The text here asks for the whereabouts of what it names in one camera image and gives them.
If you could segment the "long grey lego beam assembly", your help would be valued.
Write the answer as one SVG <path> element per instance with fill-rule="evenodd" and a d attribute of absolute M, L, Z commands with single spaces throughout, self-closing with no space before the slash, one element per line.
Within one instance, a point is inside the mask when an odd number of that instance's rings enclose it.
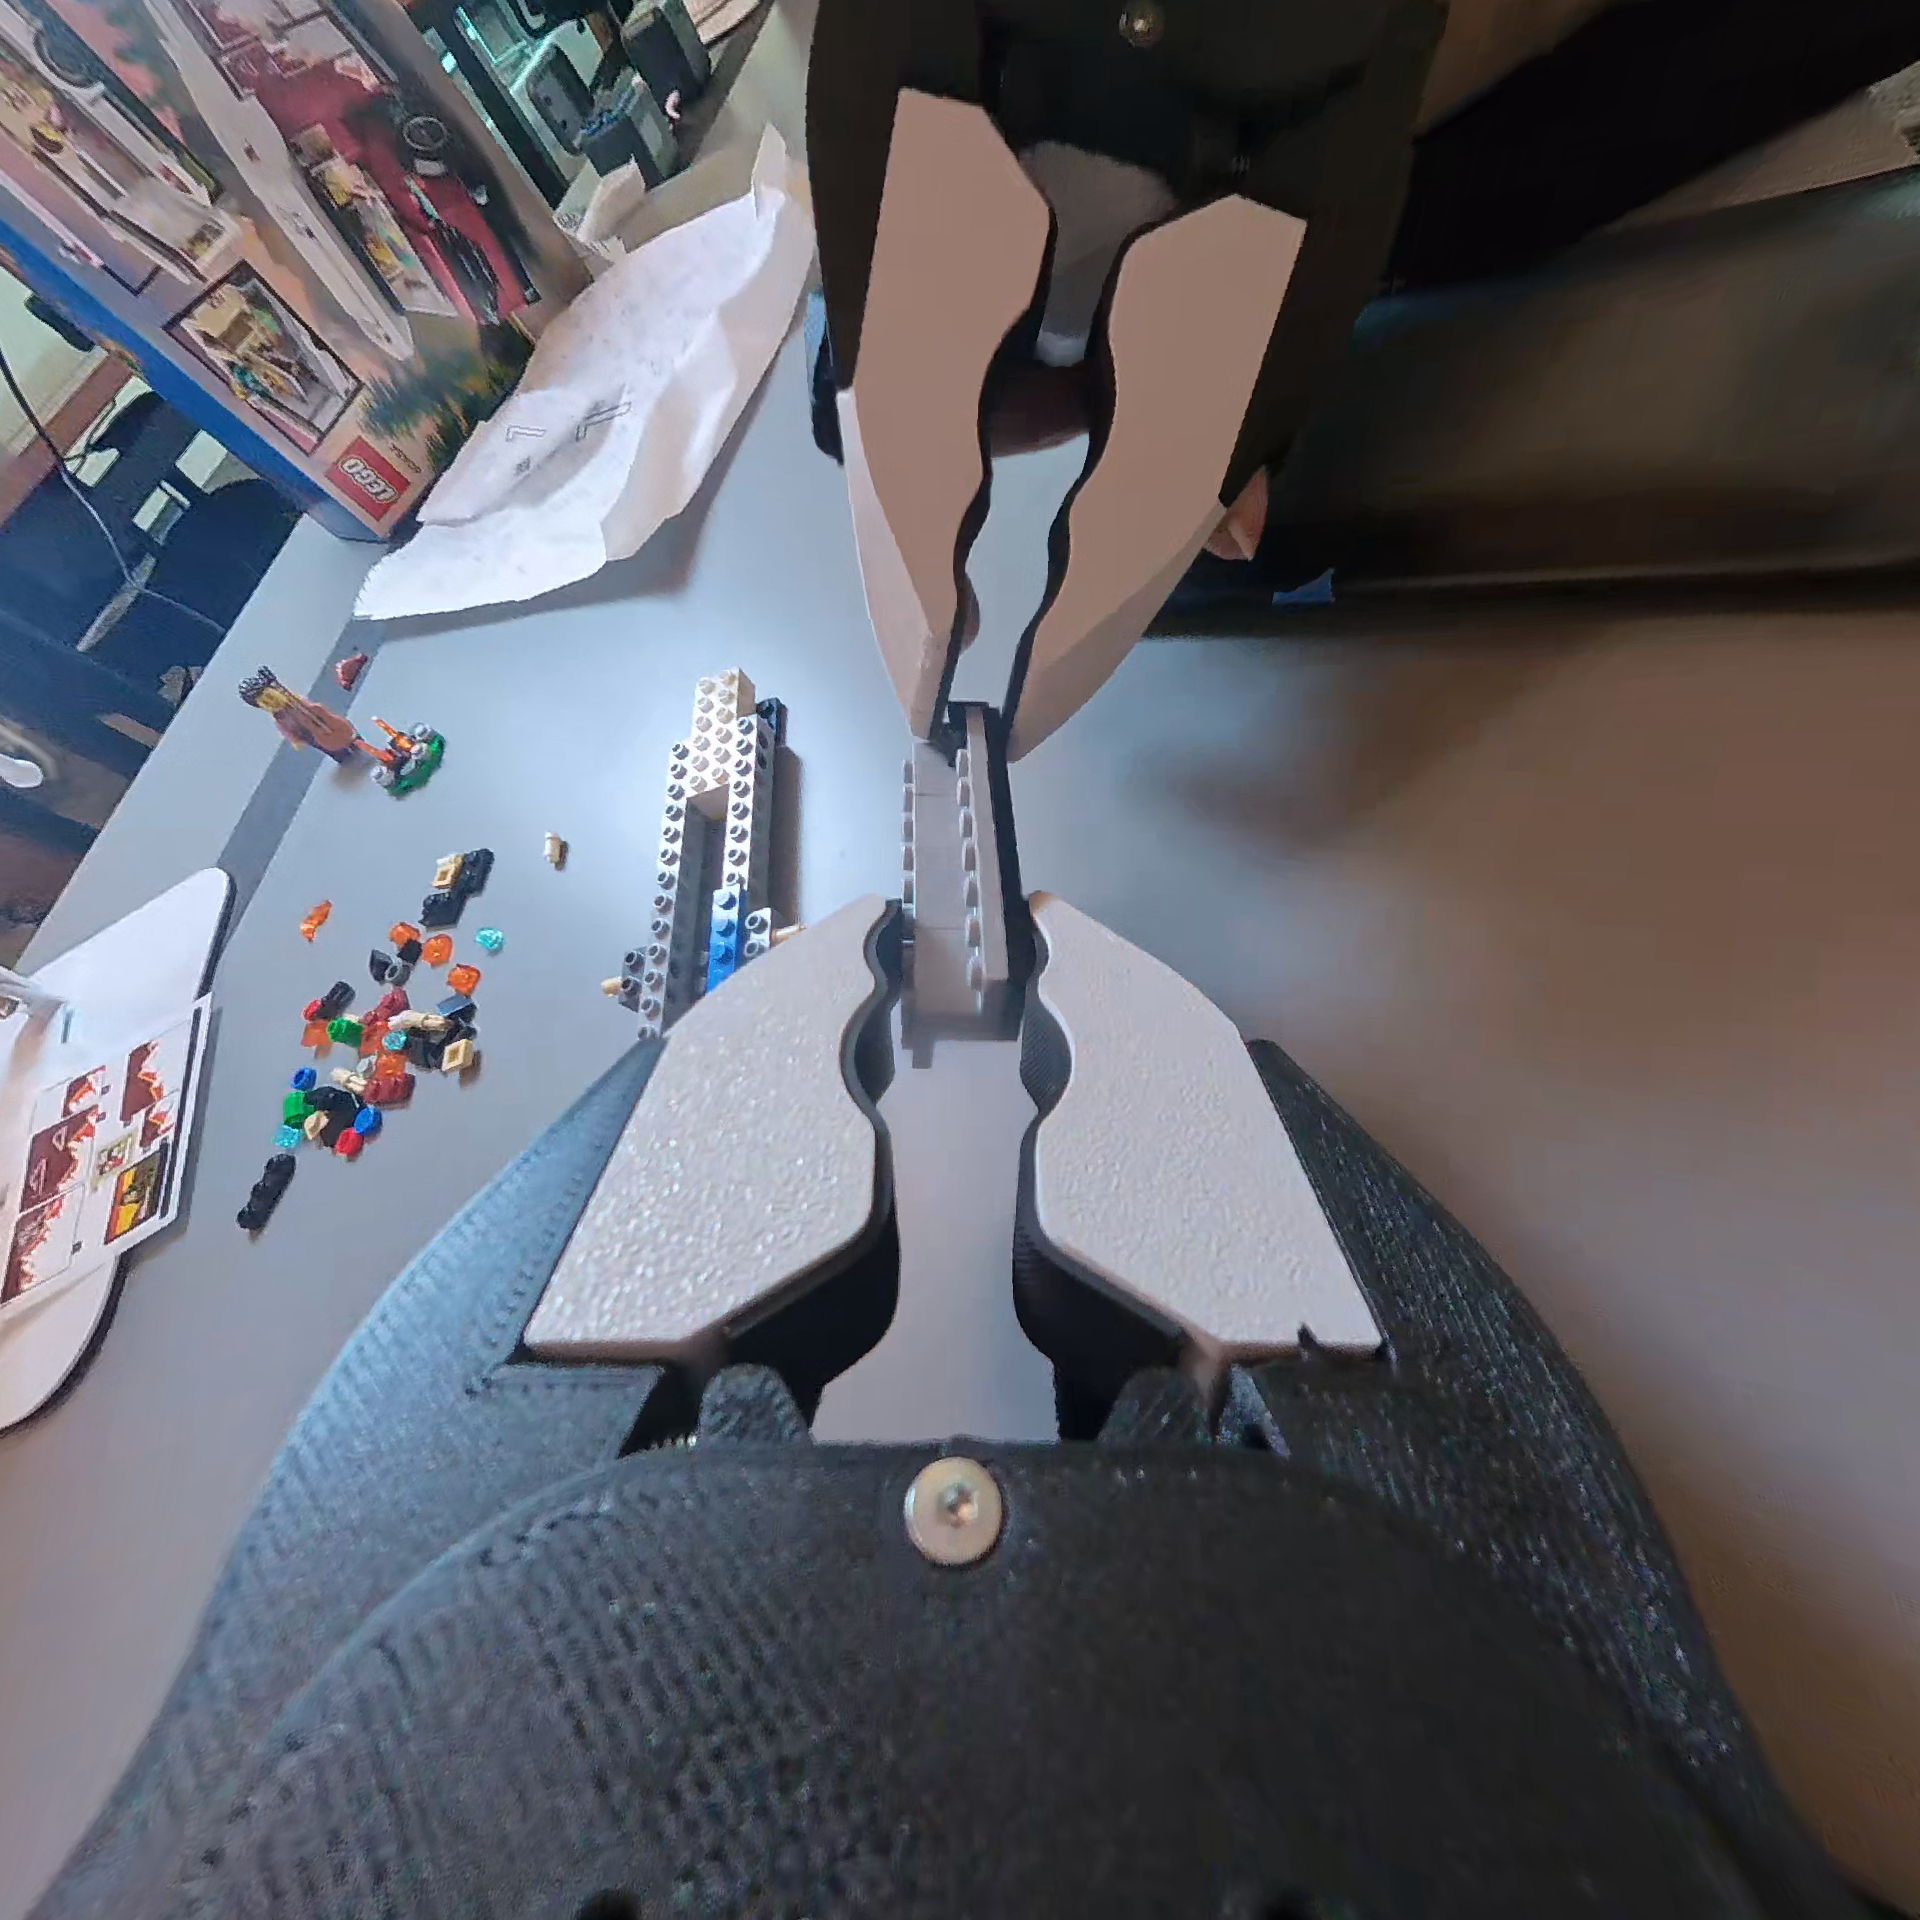
<path fill-rule="evenodd" d="M 640 932 L 603 994 L 664 1031 L 783 936 L 773 853 L 785 708 L 741 666 L 701 677 L 664 766 L 655 861 Z"/>

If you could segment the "colourful lego set box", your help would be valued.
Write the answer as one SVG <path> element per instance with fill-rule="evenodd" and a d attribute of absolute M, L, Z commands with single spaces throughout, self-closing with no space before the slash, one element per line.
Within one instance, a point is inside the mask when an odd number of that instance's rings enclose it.
<path fill-rule="evenodd" d="M 333 535 L 392 535 L 584 288 L 536 4 L 4 1 L 4 263 Z"/>

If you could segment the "pile of small lego pieces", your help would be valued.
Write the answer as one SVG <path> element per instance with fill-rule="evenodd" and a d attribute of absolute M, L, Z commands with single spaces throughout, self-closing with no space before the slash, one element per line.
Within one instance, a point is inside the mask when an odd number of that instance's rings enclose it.
<path fill-rule="evenodd" d="M 301 1061 L 279 1092 L 277 1173 L 300 1151 L 357 1161 L 423 1084 L 478 1069 L 478 1000 L 502 936 L 465 919 L 493 870 L 487 846 L 440 855 L 413 910 L 374 935 L 359 972 L 304 1002 Z"/>

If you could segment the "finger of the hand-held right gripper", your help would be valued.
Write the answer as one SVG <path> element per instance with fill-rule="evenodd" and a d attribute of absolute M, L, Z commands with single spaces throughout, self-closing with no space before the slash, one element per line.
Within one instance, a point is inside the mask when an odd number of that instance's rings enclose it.
<path fill-rule="evenodd" d="M 1104 438 L 1056 519 L 1060 577 L 1023 639 L 1007 758 L 1109 681 L 1225 516 L 1228 479 L 1308 224 L 1243 197 L 1136 232 L 1091 340 L 1111 386 Z"/>
<path fill-rule="evenodd" d="M 865 609 L 913 738 L 939 724 L 967 630 L 989 377 L 1040 313 L 1052 244 L 1054 214 L 983 105 L 901 89 L 836 415 Z"/>

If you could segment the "lego sticker sheet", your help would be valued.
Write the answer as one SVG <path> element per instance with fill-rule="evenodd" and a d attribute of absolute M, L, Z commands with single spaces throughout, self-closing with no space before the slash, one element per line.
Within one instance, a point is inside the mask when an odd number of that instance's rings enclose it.
<path fill-rule="evenodd" d="M 200 996 L 28 1072 L 23 1103 L 4 1114 L 7 1322 L 175 1218 L 211 1013 Z"/>

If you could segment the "crumpled white paper bag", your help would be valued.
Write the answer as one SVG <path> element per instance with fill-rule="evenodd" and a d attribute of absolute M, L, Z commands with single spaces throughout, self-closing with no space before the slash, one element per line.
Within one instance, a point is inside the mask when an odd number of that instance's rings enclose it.
<path fill-rule="evenodd" d="M 535 601 L 635 556 L 704 484 L 800 313 L 811 257 L 807 170 L 767 128 L 737 197 L 624 253 L 544 329 L 353 613 Z"/>

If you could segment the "lego minifigure with guitar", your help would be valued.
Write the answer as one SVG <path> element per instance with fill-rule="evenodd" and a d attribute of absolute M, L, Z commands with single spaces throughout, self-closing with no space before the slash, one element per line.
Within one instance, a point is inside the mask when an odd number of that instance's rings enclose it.
<path fill-rule="evenodd" d="M 360 735 L 340 712 L 286 686 L 270 666 L 257 666 L 237 682 L 237 697 L 270 716 L 280 738 L 300 749 L 313 749 L 336 764 L 353 764 Z"/>

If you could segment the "grey lego plate assembly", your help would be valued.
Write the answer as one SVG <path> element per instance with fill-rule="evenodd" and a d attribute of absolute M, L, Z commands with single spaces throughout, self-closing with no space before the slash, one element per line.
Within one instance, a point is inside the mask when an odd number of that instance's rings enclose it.
<path fill-rule="evenodd" d="M 952 702 L 902 764 L 901 1039 L 913 1068 L 942 1042 L 1009 1042 L 1036 966 L 1005 721 Z"/>

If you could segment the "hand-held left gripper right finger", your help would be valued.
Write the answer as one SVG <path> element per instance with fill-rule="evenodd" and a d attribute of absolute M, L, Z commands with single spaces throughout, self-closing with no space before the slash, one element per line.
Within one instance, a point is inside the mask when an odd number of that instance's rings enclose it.
<path fill-rule="evenodd" d="M 1237 1023 L 1060 895 L 1028 910 L 1065 1042 L 1033 1145 L 1041 1250 L 1198 1364 L 1375 1356 L 1375 1313 Z"/>

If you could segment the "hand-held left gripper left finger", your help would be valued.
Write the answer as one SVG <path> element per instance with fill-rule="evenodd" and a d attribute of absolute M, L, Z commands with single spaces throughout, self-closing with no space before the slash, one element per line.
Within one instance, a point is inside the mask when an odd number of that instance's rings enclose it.
<path fill-rule="evenodd" d="M 856 1364 L 897 1303 L 901 906 L 859 895 L 660 1042 L 524 1329 L 544 1359 Z"/>

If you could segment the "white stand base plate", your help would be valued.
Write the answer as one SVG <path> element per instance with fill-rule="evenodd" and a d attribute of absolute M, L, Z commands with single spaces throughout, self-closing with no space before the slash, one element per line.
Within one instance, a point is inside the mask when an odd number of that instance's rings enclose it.
<path fill-rule="evenodd" d="M 224 870 L 192 873 L 33 973 L 4 973 L 3 1166 L 4 1114 L 23 1103 L 32 1068 L 54 1064 L 80 1039 L 128 1031 L 207 996 L 230 890 Z M 3 1313 L 4 1432 L 38 1415 L 80 1368 L 104 1326 L 125 1258 L 151 1239 L 45 1308 L 12 1322 Z"/>

